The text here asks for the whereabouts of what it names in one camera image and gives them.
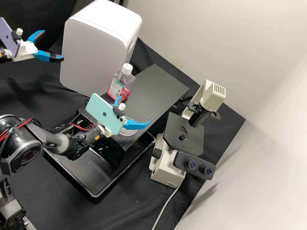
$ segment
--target black cloth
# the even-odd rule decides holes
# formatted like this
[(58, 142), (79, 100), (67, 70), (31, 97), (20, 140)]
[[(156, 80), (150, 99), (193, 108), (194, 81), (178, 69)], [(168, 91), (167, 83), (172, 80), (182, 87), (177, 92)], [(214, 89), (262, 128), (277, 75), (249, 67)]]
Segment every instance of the black cloth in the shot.
[[(74, 1), (4, 1), (0, 15), (9, 24), (21, 27), (25, 36), (38, 29), (46, 29), (48, 41), (39, 47), (55, 53), (61, 51), (60, 36), (64, 21), (72, 11)], [(131, 63), (136, 74), (157, 64), (190, 88), (187, 98), (199, 85), (171, 65), (138, 39)], [(85, 97), (63, 87), (59, 82), (60, 64), (35, 59), (0, 66), (0, 114), (35, 117), (43, 127), (52, 127), (70, 120), (84, 104)], [(184, 109), (185, 100), (177, 110)], [(223, 104), (219, 109), (222, 120), (205, 120), (205, 154), (216, 163), (244, 122), (244, 118)], [(162, 132), (167, 119), (165, 113), (150, 128), (152, 134)], [(148, 169), (150, 149), (119, 180), (102, 195), (92, 200), (71, 179), (61, 174), (45, 154), (12, 176), (12, 187), (18, 201), (26, 208), (27, 216), (37, 229), (151, 229), (159, 212), (174, 191), (150, 180)], [(176, 195), (165, 209), (156, 229), (173, 229), (204, 183), (187, 175)]]
[(37, 30), (45, 30), (43, 41), (36, 46), (46, 50), (63, 31), (65, 20), (69, 18), (75, 2), (76, 0), (0, 0), (0, 17), (6, 20), (12, 30), (23, 29), (24, 41)]

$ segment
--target black tray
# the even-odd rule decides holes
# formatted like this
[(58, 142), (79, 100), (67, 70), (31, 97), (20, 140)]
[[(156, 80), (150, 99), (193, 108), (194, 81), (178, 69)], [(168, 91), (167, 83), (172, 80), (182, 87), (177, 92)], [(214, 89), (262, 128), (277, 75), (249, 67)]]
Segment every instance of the black tray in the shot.
[[(71, 126), (62, 132), (71, 133), (73, 129), (73, 126)], [(74, 181), (81, 185), (91, 197), (97, 198), (154, 143), (155, 138), (149, 132), (145, 132), (126, 152), (124, 152), (120, 146), (115, 146), (113, 150), (107, 151), (102, 155), (100, 151), (95, 151), (90, 148), (75, 161), (71, 161), (64, 156), (55, 155), (47, 149), (44, 150), (47, 155), (68, 173)], [(102, 142), (105, 148), (114, 144), (116, 143), (111, 138), (104, 138)], [(108, 158), (112, 152), (114, 153), (116, 151), (118, 152), (113, 159)]]

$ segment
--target white speaker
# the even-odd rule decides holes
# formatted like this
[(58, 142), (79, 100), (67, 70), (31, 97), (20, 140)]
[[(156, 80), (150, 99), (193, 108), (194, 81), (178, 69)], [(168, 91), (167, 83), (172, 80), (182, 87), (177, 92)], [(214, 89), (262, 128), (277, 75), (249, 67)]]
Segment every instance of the white speaker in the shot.
[(107, 92), (115, 72), (130, 61), (141, 17), (96, 0), (65, 22), (60, 82), (83, 95)]

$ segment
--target robotic arm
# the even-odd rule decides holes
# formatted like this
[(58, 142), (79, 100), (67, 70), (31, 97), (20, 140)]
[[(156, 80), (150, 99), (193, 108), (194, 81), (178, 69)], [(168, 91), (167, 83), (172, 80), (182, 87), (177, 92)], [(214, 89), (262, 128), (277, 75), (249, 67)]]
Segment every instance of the robotic arm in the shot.
[(12, 175), (21, 170), (43, 148), (49, 149), (54, 154), (66, 156), (70, 160), (76, 160), (92, 147), (92, 144), (101, 139), (105, 132), (102, 126), (95, 125), (89, 131), (74, 136), (52, 134), (27, 121), (24, 120), (25, 124), (20, 126), (23, 123), (20, 124), (17, 117), (0, 116), (0, 132), (3, 133), (2, 137), (6, 136), (0, 149), (0, 166), (5, 175)]
[(88, 131), (73, 136), (52, 134), (35, 125), (32, 118), (19, 119), (14, 115), (0, 116), (0, 230), (36, 230), (26, 217), (26, 210), (15, 199), (10, 176), (31, 162), (43, 148), (52, 153), (78, 159), (103, 137), (118, 134), (121, 128), (143, 129), (148, 124), (126, 119), (124, 104), (119, 97), (114, 106), (93, 94), (86, 110), (98, 123)]
[(0, 40), (6, 47), (0, 47), (0, 64), (8, 61), (17, 62), (32, 58), (46, 62), (61, 62), (64, 60), (64, 57), (61, 55), (38, 50), (35, 46), (36, 42), (43, 37), (44, 30), (36, 31), (28, 37), (27, 41), (22, 40), (22, 33), (22, 29), (12, 30), (4, 18), (0, 18)]
[(105, 133), (95, 125), (74, 136), (51, 134), (36, 126), (31, 119), (22, 120), (14, 115), (0, 116), (0, 229), (36, 230), (26, 217), (26, 210), (14, 197), (10, 176), (31, 162), (43, 148), (64, 155), (71, 160), (79, 158)]

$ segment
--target smartphone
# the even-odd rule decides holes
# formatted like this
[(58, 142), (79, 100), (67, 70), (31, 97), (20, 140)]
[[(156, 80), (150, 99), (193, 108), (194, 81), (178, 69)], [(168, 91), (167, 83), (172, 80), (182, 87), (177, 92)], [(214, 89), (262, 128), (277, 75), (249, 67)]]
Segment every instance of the smartphone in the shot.
[(17, 57), (20, 48), (20, 40), (14, 41), (12, 37), (12, 29), (3, 17), (0, 17), (0, 39), (10, 54), (13, 57)]
[(113, 107), (96, 93), (92, 94), (86, 111), (114, 135), (118, 135), (126, 121), (124, 116), (114, 113)]

